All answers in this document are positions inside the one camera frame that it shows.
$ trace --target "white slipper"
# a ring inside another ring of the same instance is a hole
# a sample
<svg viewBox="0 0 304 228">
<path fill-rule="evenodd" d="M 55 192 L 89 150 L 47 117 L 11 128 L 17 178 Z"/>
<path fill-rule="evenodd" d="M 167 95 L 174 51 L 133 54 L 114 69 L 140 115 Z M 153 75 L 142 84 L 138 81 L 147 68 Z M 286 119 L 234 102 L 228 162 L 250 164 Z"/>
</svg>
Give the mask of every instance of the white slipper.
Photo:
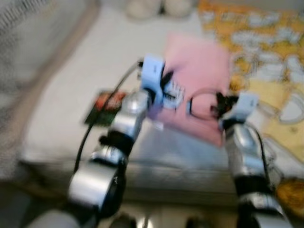
<svg viewBox="0 0 304 228">
<path fill-rule="evenodd" d="M 166 13 L 173 17 L 188 16 L 193 8 L 195 0 L 164 0 L 164 8 Z"/>
<path fill-rule="evenodd" d="M 127 15 L 135 19 L 149 19 L 156 16 L 162 7 L 162 0 L 130 0 Z"/>
</svg>

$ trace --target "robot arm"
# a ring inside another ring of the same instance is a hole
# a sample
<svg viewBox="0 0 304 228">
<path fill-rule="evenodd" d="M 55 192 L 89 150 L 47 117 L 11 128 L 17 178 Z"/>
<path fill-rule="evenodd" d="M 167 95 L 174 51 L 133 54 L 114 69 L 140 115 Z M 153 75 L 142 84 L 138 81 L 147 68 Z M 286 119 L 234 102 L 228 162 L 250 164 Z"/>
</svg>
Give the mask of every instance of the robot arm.
<svg viewBox="0 0 304 228">
<path fill-rule="evenodd" d="M 73 175 L 68 190 L 70 203 L 61 211 L 41 215 L 28 228 L 92 228 L 119 210 L 133 144 L 149 108 L 162 102 L 163 70 L 162 59 L 145 58 L 140 90 L 124 98 L 107 136 L 100 137 L 90 159 Z"/>
<path fill-rule="evenodd" d="M 225 130 L 229 169 L 238 195 L 237 228 L 291 228 L 270 187 L 261 138 L 253 127 L 245 124 L 258 98 L 240 93 L 235 102 L 220 117 L 219 124 Z"/>
</svg>

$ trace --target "black cable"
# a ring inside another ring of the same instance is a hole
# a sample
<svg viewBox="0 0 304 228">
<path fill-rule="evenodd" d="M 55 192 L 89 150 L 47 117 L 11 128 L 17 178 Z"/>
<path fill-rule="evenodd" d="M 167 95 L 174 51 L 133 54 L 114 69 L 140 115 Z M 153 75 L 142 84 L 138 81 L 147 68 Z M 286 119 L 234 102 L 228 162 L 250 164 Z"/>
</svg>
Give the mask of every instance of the black cable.
<svg viewBox="0 0 304 228">
<path fill-rule="evenodd" d="M 77 156 L 76 156 L 76 160 L 75 160 L 75 165 L 74 165 L 74 173 L 78 170 L 79 168 L 79 163 L 81 160 L 81 154 L 83 151 L 83 148 L 85 146 L 86 140 L 94 126 L 94 124 L 96 123 L 96 121 L 99 119 L 101 113 L 105 110 L 105 108 L 107 107 L 108 103 L 110 102 L 111 98 L 117 93 L 117 91 L 119 90 L 119 88 L 121 87 L 121 85 L 125 82 L 125 80 L 131 75 L 131 73 L 139 66 L 141 67 L 143 65 L 142 61 L 136 62 L 135 64 L 133 64 L 127 71 L 126 73 L 121 77 L 119 83 L 116 85 L 114 91 L 110 94 L 110 96 L 107 98 L 107 100 L 105 101 L 104 105 L 101 107 L 101 109 L 98 111 L 98 113 L 96 114 L 95 118 L 90 122 L 87 131 L 80 143 L 78 152 L 77 152 Z"/>
<path fill-rule="evenodd" d="M 217 93 L 220 93 L 219 90 L 216 90 L 216 89 L 212 89 L 212 88 L 203 88 L 203 89 L 199 89 L 197 91 L 195 91 L 191 96 L 190 96 L 190 99 L 187 101 L 187 105 L 188 105 L 188 114 L 197 118 L 197 119 L 200 119 L 200 120 L 205 120 L 205 121 L 214 121 L 217 119 L 216 116 L 208 116 L 208 117 L 203 117 L 203 116 L 200 116 L 199 114 L 195 114 L 195 112 L 192 111 L 192 103 L 193 103 L 193 99 L 196 97 L 196 96 L 199 96 L 199 95 L 203 95 L 203 94 L 209 94 L 209 95 L 214 95 L 216 97 L 216 94 Z M 213 106 L 210 107 L 210 111 L 211 111 L 211 114 L 212 114 L 212 111 L 213 111 Z"/>
<path fill-rule="evenodd" d="M 263 165 L 264 165 L 264 172 L 265 172 L 266 181 L 267 181 L 269 187 L 271 187 L 271 181 L 270 181 L 269 172 L 268 172 L 268 168 L 267 168 L 267 161 L 266 161 L 266 156 L 265 156 L 265 150 L 264 150 L 264 144 L 263 144 L 262 137 L 261 137 L 260 133 L 258 132 L 258 130 L 255 128 L 255 126 L 253 126 L 252 124 L 249 124 L 249 123 L 245 123 L 245 125 L 248 126 L 249 128 L 251 128 L 256 133 L 256 135 L 258 137 L 258 140 L 259 140 L 260 146 L 261 146 L 261 155 L 262 155 L 262 160 L 263 160 Z"/>
</svg>

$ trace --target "pink cloth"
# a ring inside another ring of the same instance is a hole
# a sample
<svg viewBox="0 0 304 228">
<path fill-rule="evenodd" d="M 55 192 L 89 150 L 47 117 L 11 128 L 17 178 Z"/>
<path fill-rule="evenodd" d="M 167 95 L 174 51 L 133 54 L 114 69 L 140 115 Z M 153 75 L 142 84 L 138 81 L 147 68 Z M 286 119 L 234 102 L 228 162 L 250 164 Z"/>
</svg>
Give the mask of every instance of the pink cloth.
<svg viewBox="0 0 304 228">
<path fill-rule="evenodd" d="M 165 71 L 174 71 L 173 86 L 180 86 L 183 100 L 178 107 L 164 107 L 151 113 L 153 119 L 184 133 L 188 133 L 216 146 L 222 145 L 222 132 L 215 119 L 201 120 L 187 114 L 187 102 L 201 89 L 213 89 L 226 94 L 229 85 L 229 53 L 219 44 L 185 35 L 170 35 L 165 51 Z M 200 109 L 211 114 L 214 95 L 202 96 Z"/>
</svg>

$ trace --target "yellow patterned blanket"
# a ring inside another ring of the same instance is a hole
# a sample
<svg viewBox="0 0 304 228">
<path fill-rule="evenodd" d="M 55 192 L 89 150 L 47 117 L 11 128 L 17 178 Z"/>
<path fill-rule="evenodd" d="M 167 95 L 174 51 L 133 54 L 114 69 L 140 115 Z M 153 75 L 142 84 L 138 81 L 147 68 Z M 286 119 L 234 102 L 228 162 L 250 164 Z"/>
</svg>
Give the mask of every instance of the yellow patterned blanket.
<svg viewBox="0 0 304 228">
<path fill-rule="evenodd" d="M 304 13 L 206 0 L 201 0 L 198 10 L 204 34 L 233 54 L 230 89 L 259 94 L 269 151 L 281 150 L 284 157 L 288 154 L 292 161 L 303 163 Z"/>
</svg>

